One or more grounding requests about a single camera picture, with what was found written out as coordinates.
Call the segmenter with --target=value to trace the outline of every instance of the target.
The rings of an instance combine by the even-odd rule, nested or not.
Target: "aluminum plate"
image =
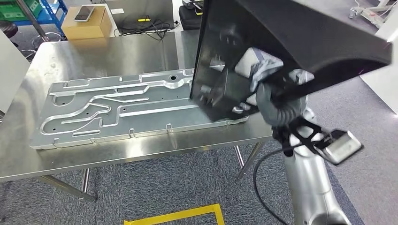
[[[189,99],[193,69],[53,83],[31,136],[34,149],[236,124],[211,122]]]

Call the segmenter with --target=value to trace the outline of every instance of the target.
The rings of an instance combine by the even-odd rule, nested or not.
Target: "gray carpet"
[[[248,157],[253,145],[242,146]],[[268,142],[262,152],[279,148]],[[328,168],[336,197],[353,225],[362,225],[355,208]],[[122,224],[159,214],[219,203],[228,225],[273,225],[277,221],[257,201],[251,170],[237,180],[239,165],[232,148],[111,165],[91,171],[89,193],[95,203],[77,200],[36,180],[0,184],[0,214],[5,225]],[[76,187],[82,172],[57,174]],[[259,169],[259,190],[267,204],[282,218],[293,223],[282,155],[266,161]],[[215,224],[212,214],[167,224]]]
[[[331,167],[365,224],[397,224],[397,115],[360,78],[313,94],[309,101],[320,124],[349,129],[365,145],[352,159]]]

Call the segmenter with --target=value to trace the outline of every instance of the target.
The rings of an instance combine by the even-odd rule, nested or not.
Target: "floor tape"
[[[225,225],[224,219],[222,218],[220,204],[208,205],[190,210],[183,210],[179,212],[173,212],[155,217],[149,217],[144,219],[138,219],[134,221],[124,221],[124,225],[153,225],[166,223],[173,220],[184,219],[188,217],[199,216],[207,213],[214,213],[217,225]]]

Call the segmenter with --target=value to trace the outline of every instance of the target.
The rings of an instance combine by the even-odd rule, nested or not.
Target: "smartphone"
[[[87,22],[90,19],[95,6],[81,6],[79,12],[75,16],[76,22]]]

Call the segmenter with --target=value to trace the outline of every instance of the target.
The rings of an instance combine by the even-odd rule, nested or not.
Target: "wire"
[[[167,22],[163,22],[162,20],[156,19],[153,22],[151,20],[150,21],[150,25],[149,26],[143,26],[141,24],[134,24],[136,27],[135,28],[125,28],[125,27],[120,27],[118,29],[115,29],[113,31],[114,36],[116,37],[116,31],[119,31],[119,36],[126,36],[126,35],[131,35],[131,34],[146,34],[149,37],[157,40],[157,41],[162,41],[164,39],[164,37],[166,36],[166,33],[168,31],[171,31],[175,28],[177,28],[180,23],[178,21],[176,21],[175,23],[177,24],[177,26],[175,27],[171,27],[171,25]]]
[[[384,13],[380,14],[378,17],[381,17],[381,16],[383,16],[384,14],[388,13],[388,12],[394,7],[394,5],[397,4],[397,2],[398,2],[398,1],[392,3],[391,6],[390,6]]]
[[[261,196],[260,196],[260,194],[259,194],[259,190],[258,190],[258,187],[257,187],[257,171],[258,171],[258,169],[259,169],[260,164],[261,164],[264,160],[266,160],[267,158],[269,158],[269,157],[271,157],[271,156],[273,156],[273,155],[276,155],[276,154],[278,154],[278,153],[281,153],[281,152],[283,152],[283,151],[292,150],[292,149],[294,149],[294,148],[296,148],[296,147],[299,147],[299,146],[302,146],[302,145],[304,145],[304,144],[297,144],[297,145],[290,146],[290,147],[284,148],[284,149],[279,149],[279,150],[276,150],[276,151],[273,151],[273,152],[271,152],[271,153],[268,153],[268,154],[264,155],[264,156],[261,157],[260,160],[257,162],[257,164],[256,164],[256,166],[255,166],[255,168],[254,168],[254,172],[253,172],[254,192],[256,193],[257,198],[259,199],[259,201],[260,201],[260,203],[262,204],[262,206],[263,206],[273,217],[275,217],[275,219],[277,219],[277,220],[278,220],[281,224],[283,224],[283,225],[288,225],[288,223],[285,222],[283,219],[281,219],[278,215],[276,215],[276,214],[265,204],[265,202],[263,201],[263,199],[261,198]]]

